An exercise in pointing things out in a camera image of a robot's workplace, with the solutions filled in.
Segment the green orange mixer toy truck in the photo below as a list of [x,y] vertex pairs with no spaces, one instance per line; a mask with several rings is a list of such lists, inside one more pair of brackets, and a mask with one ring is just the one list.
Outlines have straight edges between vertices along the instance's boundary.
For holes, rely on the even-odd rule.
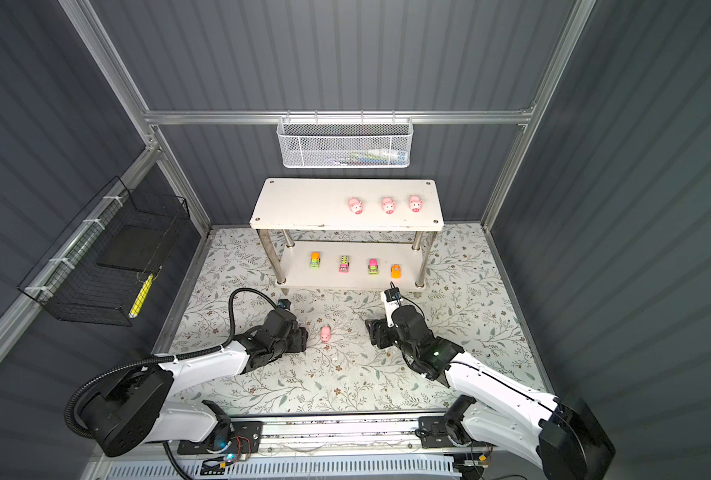
[[310,256],[309,267],[312,269],[317,269],[320,267],[320,253],[312,252]]

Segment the orange toy bulldozer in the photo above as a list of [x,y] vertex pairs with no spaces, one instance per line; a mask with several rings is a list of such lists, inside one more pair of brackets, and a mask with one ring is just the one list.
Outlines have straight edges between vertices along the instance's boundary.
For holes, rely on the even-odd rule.
[[391,279],[397,280],[401,279],[401,277],[403,277],[403,270],[401,270],[401,266],[399,264],[391,265]]

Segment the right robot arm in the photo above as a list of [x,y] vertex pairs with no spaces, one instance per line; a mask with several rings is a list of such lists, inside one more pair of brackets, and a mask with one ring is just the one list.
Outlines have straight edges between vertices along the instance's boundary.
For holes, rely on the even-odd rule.
[[436,336],[412,305],[365,323],[373,346],[396,347],[410,370],[457,392],[445,412],[449,439],[485,442],[535,464],[549,479],[603,479],[617,450],[579,396],[557,397],[487,367]]

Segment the green pink mixer toy truck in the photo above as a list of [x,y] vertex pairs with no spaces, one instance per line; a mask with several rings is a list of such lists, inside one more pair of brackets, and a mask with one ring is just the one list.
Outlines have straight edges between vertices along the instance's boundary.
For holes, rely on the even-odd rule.
[[367,272],[369,272],[369,275],[371,275],[371,276],[379,275],[379,262],[375,258],[369,260],[369,266],[367,266]]

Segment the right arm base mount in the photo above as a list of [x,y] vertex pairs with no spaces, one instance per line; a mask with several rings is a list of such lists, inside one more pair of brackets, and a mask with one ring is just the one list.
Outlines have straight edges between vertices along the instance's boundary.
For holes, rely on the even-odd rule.
[[447,421],[443,415],[419,417],[419,426],[415,428],[415,436],[421,440],[425,449],[439,448],[489,448],[493,444],[473,440],[463,431],[461,426]]

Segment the pink pig toy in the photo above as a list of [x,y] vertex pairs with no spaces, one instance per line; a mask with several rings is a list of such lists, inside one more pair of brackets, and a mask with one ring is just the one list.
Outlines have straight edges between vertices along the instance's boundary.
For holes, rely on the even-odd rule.
[[419,211],[423,209],[423,200],[417,195],[411,196],[411,198],[409,198],[409,209],[412,212],[419,213]]
[[328,343],[331,340],[331,328],[328,325],[323,326],[320,330],[320,340],[323,343]]
[[383,198],[383,202],[381,202],[381,207],[385,214],[393,214],[393,212],[395,212],[395,200],[391,197],[385,197]]
[[363,202],[359,198],[350,198],[348,200],[348,208],[355,215],[363,213]]

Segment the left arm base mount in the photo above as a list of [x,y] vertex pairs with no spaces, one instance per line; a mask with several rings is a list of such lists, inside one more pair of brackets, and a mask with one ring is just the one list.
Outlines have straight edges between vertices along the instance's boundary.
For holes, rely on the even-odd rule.
[[219,423],[203,442],[181,441],[178,455],[248,455],[258,451],[264,424],[259,421]]

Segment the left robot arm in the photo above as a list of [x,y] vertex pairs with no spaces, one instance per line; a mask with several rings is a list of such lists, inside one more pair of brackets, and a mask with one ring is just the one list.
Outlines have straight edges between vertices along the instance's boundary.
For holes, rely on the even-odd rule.
[[187,441],[210,453],[237,446],[229,416],[211,400],[181,403],[180,392],[267,366],[285,354],[305,352],[308,332],[286,308],[231,340],[181,355],[157,355],[118,366],[79,387],[64,420],[75,434],[94,440],[108,457],[140,444]]

